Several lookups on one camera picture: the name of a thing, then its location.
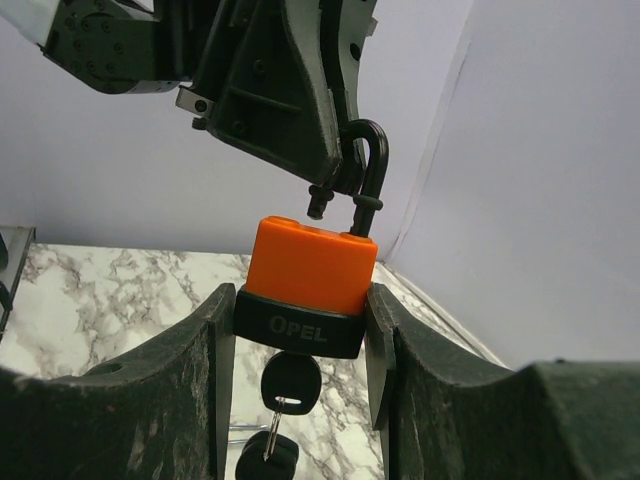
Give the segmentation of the black keys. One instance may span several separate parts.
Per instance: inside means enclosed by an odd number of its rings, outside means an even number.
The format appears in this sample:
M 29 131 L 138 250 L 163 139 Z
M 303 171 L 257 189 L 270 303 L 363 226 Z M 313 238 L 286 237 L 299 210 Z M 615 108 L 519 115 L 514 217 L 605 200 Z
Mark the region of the black keys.
M 322 386 L 320 367 L 309 355 L 279 352 L 267 362 L 261 377 L 261 396 L 273 412 L 270 426 L 245 444 L 235 468 L 240 480 L 292 480 L 300 456 L 299 445 L 279 432 L 285 416 L 304 416 L 316 405 Z

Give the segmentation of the orange black padlock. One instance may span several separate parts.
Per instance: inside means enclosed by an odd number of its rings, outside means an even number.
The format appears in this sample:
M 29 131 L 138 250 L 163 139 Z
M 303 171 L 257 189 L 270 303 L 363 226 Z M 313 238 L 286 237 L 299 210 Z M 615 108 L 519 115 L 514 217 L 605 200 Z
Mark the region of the orange black padlock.
M 236 336 L 296 354 L 358 357 L 378 254 L 369 234 L 383 207 L 389 142 L 377 123 L 365 119 L 351 122 L 346 137 L 369 146 L 350 230 L 327 231 L 279 216 L 261 220 L 247 279 L 236 296 Z

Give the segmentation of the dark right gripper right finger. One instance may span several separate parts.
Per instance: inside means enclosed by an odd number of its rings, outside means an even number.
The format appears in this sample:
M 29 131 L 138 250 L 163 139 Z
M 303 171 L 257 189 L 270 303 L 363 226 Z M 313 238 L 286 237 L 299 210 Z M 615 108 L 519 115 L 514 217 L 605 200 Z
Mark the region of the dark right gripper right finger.
M 371 423 L 388 479 L 635 479 L 639 366 L 493 364 L 367 294 Z

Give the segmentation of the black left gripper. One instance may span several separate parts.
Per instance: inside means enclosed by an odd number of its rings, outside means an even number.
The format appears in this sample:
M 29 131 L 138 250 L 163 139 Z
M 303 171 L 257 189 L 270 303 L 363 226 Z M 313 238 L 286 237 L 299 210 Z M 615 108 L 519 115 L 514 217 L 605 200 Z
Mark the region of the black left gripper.
M 194 127 L 227 145 L 312 184 L 334 176 L 338 193 L 360 189 L 363 147 L 347 126 L 374 1 L 258 1 L 251 14 L 248 1 L 152 5 L 152 93 L 176 91 Z

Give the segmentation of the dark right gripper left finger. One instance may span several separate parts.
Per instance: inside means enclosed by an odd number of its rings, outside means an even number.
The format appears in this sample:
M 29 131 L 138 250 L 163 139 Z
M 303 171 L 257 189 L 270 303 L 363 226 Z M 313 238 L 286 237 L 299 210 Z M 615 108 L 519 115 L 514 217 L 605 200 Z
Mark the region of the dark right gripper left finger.
M 1 371 L 4 479 L 221 479 L 236 289 L 82 376 Z

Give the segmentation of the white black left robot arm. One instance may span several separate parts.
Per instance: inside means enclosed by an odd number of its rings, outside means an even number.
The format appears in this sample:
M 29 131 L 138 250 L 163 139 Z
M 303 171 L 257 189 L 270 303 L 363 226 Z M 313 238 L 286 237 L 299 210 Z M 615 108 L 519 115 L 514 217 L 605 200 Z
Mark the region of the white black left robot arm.
M 177 90 L 218 140 L 339 193 L 366 177 L 371 1 L 5 1 L 44 56 L 108 95 Z

